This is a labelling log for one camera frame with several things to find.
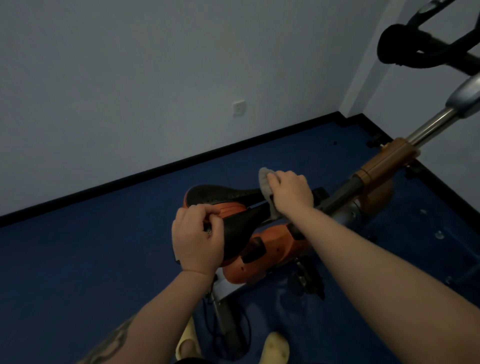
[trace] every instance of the forearm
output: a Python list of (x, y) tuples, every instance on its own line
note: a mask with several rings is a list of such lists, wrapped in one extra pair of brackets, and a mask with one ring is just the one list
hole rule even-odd
[(470, 363), (480, 310), (410, 263), (315, 209), (293, 212), (352, 304), (405, 363)]
[(168, 363), (195, 306), (210, 284), (211, 280), (202, 274), (181, 272), (81, 363)]

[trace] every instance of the forearm tattoo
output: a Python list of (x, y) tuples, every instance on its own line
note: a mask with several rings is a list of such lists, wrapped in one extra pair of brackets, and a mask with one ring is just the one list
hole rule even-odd
[(118, 328), (113, 330), (103, 342), (95, 347), (89, 354), (77, 364), (101, 364), (115, 356), (127, 341), (128, 328), (133, 319), (128, 319)]

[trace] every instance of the baseboard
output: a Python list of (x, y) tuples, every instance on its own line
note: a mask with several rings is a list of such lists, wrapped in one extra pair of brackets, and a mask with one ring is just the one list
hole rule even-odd
[(72, 204), (76, 204), (82, 201), (89, 200), (101, 196), (103, 194), (108, 194), (113, 191), (121, 190), (126, 187), (133, 186), (134, 184), (142, 183), (148, 180), (151, 180), (156, 177), (163, 176), (164, 174), (172, 173), (184, 168), (191, 167), (195, 164), (207, 162), (211, 159), (225, 156), (227, 154), (235, 153), (243, 149), (250, 148), (252, 146), (257, 146), (272, 140), (282, 138), (287, 135), (295, 134), (314, 128), (319, 125), (323, 125), (329, 122), (340, 122), (344, 120), (345, 117), (340, 112), (333, 112), (328, 115), (321, 116), (312, 120), (304, 121), (299, 124), (288, 126), (283, 129), (275, 130), (270, 133), (262, 134), (254, 138), (250, 138), (238, 143), (230, 144), (218, 149), (211, 150), (202, 154), (198, 154), (193, 157), (185, 158), (177, 162), (173, 162), (161, 167), (153, 168), (151, 170), (146, 170), (131, 176), (121, 178), (112, 182), (102, 184), (100, 186), (92, 187), (83, 191), (70, 194), (68, 196), (60, 197), (55, 200), (47, 201), (35, 206), (27, 207), (19, 211), (12, 212), (7, 215), (0, 216), (0, 228), (20, 222), (29, 218), (34, 218), (45, 214), (50, 211), (58, 210)]
[[(340, 126), (347, 127), (357, 124), (370, 136), (384, 142), (392, 141), (392, 138), (380, 129), (374, 122), (364, 114), (352, 116), (348, 119), (337, 121)], [(442, 199), (452, 210), (454, 210), (474, 231), (480, 234), (480, 212), (474, 209), (467, 201), (460, 197), (454, 190), (448, 187), (432, 171), (415, 160), (405, 167), (406, 178), (418, 178), (430, 188), (440, 199)]]

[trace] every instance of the electrical outlet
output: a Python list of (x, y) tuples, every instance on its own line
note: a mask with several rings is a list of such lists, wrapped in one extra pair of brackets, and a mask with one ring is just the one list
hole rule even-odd
[(235, 101), (232, 103), (233, 116), (242, 116), (247, 109), (247, 103), (245, 100)]

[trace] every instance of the gray cloth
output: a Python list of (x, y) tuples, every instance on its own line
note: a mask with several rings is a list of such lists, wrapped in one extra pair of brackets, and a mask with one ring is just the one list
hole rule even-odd
[(283, 215), (280, 214), (280, 212), (275, 208), (275, 204), (273, 203), (273, 200), (271, 198), (271, 196), (273, 196), (273, 192), (267, 180), (267, 174), (269, 173), (273, 173), (274, 175), (276, 175), (275, 171), (273, 170), (269, 170), (266, 167), (260, 168), (260, 170), (258, 171), (258, 183), (260, 184), (260, 190), (262, 191), (265, 200), (267, 200), (270, 205), (270, 218), (272, 220), (276, 220), (278, 218), (282, 218)]

